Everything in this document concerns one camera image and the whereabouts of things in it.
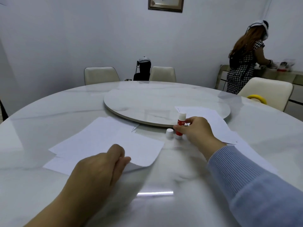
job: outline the glue stick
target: glue stick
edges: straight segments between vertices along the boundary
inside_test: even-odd
[[[178,119],[178,125],[179,126],[184,126],[186,120],[186,113],[179,113],[179,119]],[[182,139],[182,133],[176,131],[176,139]]]

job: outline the light blue sleeve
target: light blue sleeve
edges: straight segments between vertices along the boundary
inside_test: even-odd
[[[235,146],[214,153],[207,168],[242,227],[303,226],[303,192],[246,158]]]

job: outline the picture frame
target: picture frame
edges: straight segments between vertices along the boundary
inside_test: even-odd
[[[181,12],[184,0],[149,0],[149,10]]]

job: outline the white chair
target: white chair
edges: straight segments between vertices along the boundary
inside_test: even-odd
[[[267,101],[268,106],[284,111],[292,90],[291,83],[254,77],[248,81],[238,95],[243,97],[262,96]]]
[[[151,68],[151,75],[149,81],[162,81],[176,83],[175,69],[171,67],[157,67]]]
[[[90,67],[84,69],[85,85],[120,81],[113,67]]]

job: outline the yellow object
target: yellow object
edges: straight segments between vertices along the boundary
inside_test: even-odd
[[[266,99],[264,99],[262,96],[260,95],[250,95],[247,97],[248,99],[257,99],[259,100],[261,103],[267,105]]]

